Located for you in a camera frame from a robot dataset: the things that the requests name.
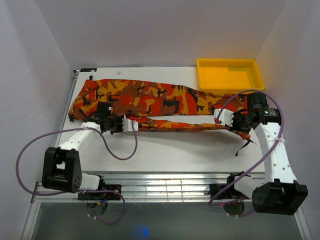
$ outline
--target plastic tray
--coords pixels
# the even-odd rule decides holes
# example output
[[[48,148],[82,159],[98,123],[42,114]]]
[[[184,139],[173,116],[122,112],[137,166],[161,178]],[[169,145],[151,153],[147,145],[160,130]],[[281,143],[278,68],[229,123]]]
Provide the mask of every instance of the plastic tray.
[[[199,88],[205,92],[236,94],[246,89],[265,90],[254,59],[198,59],[196,66]]]

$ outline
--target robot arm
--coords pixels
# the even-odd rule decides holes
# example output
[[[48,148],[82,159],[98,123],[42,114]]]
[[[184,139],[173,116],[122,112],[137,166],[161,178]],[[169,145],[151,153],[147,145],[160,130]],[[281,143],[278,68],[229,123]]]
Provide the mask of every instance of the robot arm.
[[[277,109],[269,108],[262,93],[247,96],[248,110],[232,112],[224,109],[219,117],[220,125],[229,130],[249,133],[253,129],[260,142],[262,154],[279,143],[264,160],[265,182],[257,183],[250,176],[241,178],[234,184],[233,190],[252,199],[254,210],[259,213],[293,215],[308,195],[307,186],[299,184],[288,160],[283,137],[278,139],[281,118]],[[216,118],[221,109],[214,111]],[[98,175],[82,173],[81,154],[100,135],[90,129],[100,129],[101,133],[132,132],[138,130],[138,123],[126,116],[112,116],[111,106],[99,102],[94,117],[89,117],[82,124],[84,130],[76,132],[59,147],[49,147],[44,156],[42,185],[45,188],[76,193],[81,190],[101,190],[104,181]],[[228,177],[228,184],[237,175]]]
[[[42,186],[64,192],[76,193],[82,190],[100,190],[103,181],[98,175],[82,173],[80,157],[100,137],[101,133],[138,131],[138,123],[123,116],[111,116],[110,105],[99,102],[94,117],[82,123],[83,130],[77,131],[58,147],[49,147],[44,154]]]
[[[262,93],[247,96],[247,114],[244,111],[232,112],[224,109],[219,124],[230,130],[249,133],[253,129],[265,155],[276,140],[279,143],[264,160],[265,182],[263,185],[250,176],[241,178],[234,184],[234,189],[252,199],[252,205],[258,213],[293,215],[308,195],[306,185],[299,184],[293,173],[287,156],[285,141],[279,139],[281,118],[277,109],[269,108]],[[220,109],[214,112],[217,117]],[[229,182],[238,176],[230,176]]]

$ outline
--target camouflage fabric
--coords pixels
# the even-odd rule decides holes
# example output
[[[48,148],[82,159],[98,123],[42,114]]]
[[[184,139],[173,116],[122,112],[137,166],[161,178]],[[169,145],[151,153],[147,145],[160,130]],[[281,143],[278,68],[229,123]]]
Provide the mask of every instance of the camouflage fabric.
[[[169,115],[213,115],[231,97],[214,95],[182,85],[172,85],[141,80],[102,79],[86,80],[70,108],[71,120],[94,116],[98,102],[112,104],[112,114],[127,115],[139,123],[139,131],[205,131],[226,129],[213,123],[188,124],[148,117]],[[236,112],[246,108],[246,96],[235,98],[227,109]],[[234,133],[247,140],[250,135]]]

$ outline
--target white wall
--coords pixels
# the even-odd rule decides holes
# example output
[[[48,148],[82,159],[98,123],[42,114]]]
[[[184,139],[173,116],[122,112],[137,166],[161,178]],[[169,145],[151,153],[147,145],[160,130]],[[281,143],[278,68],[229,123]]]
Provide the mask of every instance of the white wall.
[[[309,195],[303,212],[320,239],[320,1],[287,1],[257,62],[266,90],[282,106],[291,166]]]
[[[35,0],[73,69],[257,56],[285,0]]]
[[[0,239],[20,239],[31,195],[16,180],[19,151],[32,138],[59,129],[72,70],[33,0],[0,0]],[[48,137],[21,160],[33,189],[42,174]]]

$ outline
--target white tabletop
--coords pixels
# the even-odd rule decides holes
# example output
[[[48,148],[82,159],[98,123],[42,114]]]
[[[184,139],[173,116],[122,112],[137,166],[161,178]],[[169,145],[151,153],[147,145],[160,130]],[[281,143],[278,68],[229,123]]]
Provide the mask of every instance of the white tabletop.
[[[184,85],[198,89],[197,69],[195,67],[101,67],[96,72],[80,72],[72,94],[71,103],[82,89],[84,82],[93,75],[93,80],[132,79],[157,83]],[[209,116],[164,116],[166,119],[185,123],[214,123]],[[65,119],[63,129],[78,128],[80,121]],[[61,135],[59,145],[72,136],[72,132]],[[84,172],[177,172],[230,173],[247,170],[262,156],[257,136],[250,132],[256,143],[249,144],[235,157],[236,151],[246,141],[226,130],[203,132],[138,132],[138,149],[126,161],[113,158],[98,138],[80,156]],[[105,132],[110,149],[119,157],[129,156],[135,146],[132,133]],[[261,164],[254,172],[264,172]]]

